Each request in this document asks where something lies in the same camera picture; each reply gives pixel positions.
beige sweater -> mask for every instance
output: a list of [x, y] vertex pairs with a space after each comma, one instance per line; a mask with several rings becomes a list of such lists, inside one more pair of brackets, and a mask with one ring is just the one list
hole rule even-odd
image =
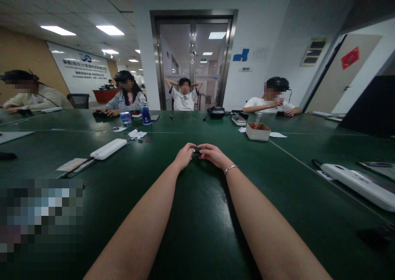
[[64, 109], [73, 108], [71, 103], [62, 93], [60, 93], [58, 90], [52, 89], [42, 84], [40, 84], [38, 88], [38, 95], [33, 95], [30, 93], [19, 93], [17, 96], [5, 102], [3, 104], [3, 107], [7, 108], [8, 105], [15, 104], [21, 106], [21, 109], [30, 109], [31, 111], [40, 111], [43, 109], [56, 107], [56, 105], [54, 105], [46, 98], [53, 101], [57, 106]]

company logo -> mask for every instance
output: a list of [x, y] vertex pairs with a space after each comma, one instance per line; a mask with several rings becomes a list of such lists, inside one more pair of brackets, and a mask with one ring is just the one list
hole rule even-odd
[[88, 61], [89, 63], [91, 63], [92, 62], [92, 59], [89, 57], [89, 55], [88, 54], [82, 54], [82, 53], [80, 53], [80, 55], [79, 55], [80, 57], [81, 57], [81, 60], [82, 61]]

red decoration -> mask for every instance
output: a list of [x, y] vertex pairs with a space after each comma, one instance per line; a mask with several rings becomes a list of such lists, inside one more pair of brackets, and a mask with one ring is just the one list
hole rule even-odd
[[350, 67], [352, 64], [359, 60], [359, 48], [356, 47], [350, 53], [342, 58], [343, 70]]

glass door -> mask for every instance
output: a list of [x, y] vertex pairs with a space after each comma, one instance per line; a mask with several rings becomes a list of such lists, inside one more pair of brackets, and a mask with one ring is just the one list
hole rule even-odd
[[192, 84], [203, 82], [195, 110], [222, 106], [231, 22], [202, 18], [156, 20], [162, 110], [173, 109], [165, 78], [177, 83], [180, 78], [188, 78]]

pixelated area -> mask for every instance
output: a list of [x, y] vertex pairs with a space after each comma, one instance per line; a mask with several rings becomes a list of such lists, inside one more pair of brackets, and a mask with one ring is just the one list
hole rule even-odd
[[0, 278], [4, 272], [3, 279], [41, 272], [78, 275], [81, 179], [0, 180], [0, 201]]

